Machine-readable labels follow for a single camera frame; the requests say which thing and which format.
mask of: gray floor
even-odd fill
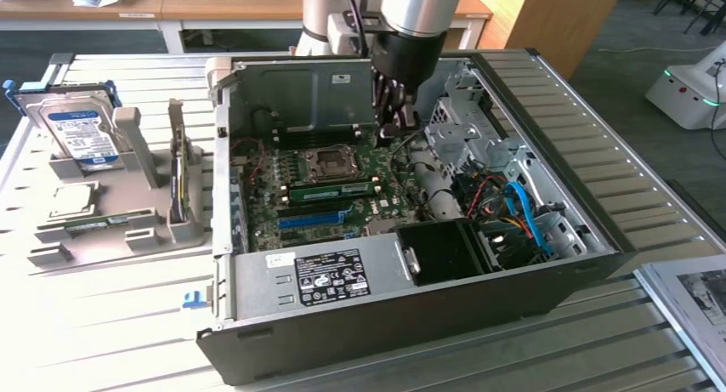
[[[679,15],[671,4],[658,16],[656,0],[620,0],[571,79],[571,84],[664,179],[676,179],[696,201],[726,226],[726,161],[715,154],[707,131],[683,130],[643,98],[667,65],[691,64],[707,52],[599,52],[600,48],[704,48],[726,39],[726,30],[698,34],[702,20],[684,35],[692,14]],[[162,53],[161,36],[153,31],[0,32],[0,80],[40,78],[53,52],[77,54]],[[0,152],[18,115],[0,99]],[[718,132],[726,150],[726,132]]]

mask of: table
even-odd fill
[[[451,28],[463,28],[460,49],[475,49],[491,11],[460,0]],[[170,54],[184,53],[184,29],[301,29],[303,0],[162,0],[160,22]]]
[[[479,0],[460,0],[451,28],[457,47],[476,48],[491,12]],[[0,31],[157,30],[169,54],[183,54],[183,30],[301,29],[303,0],[120,0],[78,8],[72,0],[0,2]]]
[[[574,293],[544,316],[263,380],[256,389],[715,392],[630,272],[656,260],[724,253],[726,244],[544,59],[523,50],[483,55],[639,249],[638,256],[606,282]],[[184,96],[187,105],[196,107],[185,117],[188,135],[213,151],[216,130],[204,79],[211,56],[80,55],[62,81],[116,80],[121,100],[146,113],[141,132],[152,149],[168,146],[164,101]],[[493,114],[513,132],[501,112]],[[9,164],[0,195],[0,253],[13,241],[13,213],[37,201],[41,187],[32,181],[45,172],[46,149],[37,131],[22,122],[0,161],[0,170]],[[203,161],[203,169],[211,170],[211,157]],[[207,178],[204,186],[211,183]],[[211,190],[207,196],[211,204]],[[209,216],[207,212],[201,218],[207,227]],[[221,383],[193,342],[199,328],[193,316],[178,311],[184,292],[203,288],[213,275],[211,253],[150,256],[57,274],[9,277],[17,259],[0,258],[0,285],[9,286],[8,294],[21,291],[21,297],[5,298],[4,311],[22,318],[22,325],[17,320],[0,322],[0,329],[5,324],[12,334],[2,350],[18,351],[5,362],[1,386],[134,392],[253,389]],[[45,301],[41,308],[34,297]],[[208,314],[207,309],[199,312]],[[24,359],[33,369],[28,378],[16,380],[22,373],[13,365]]]

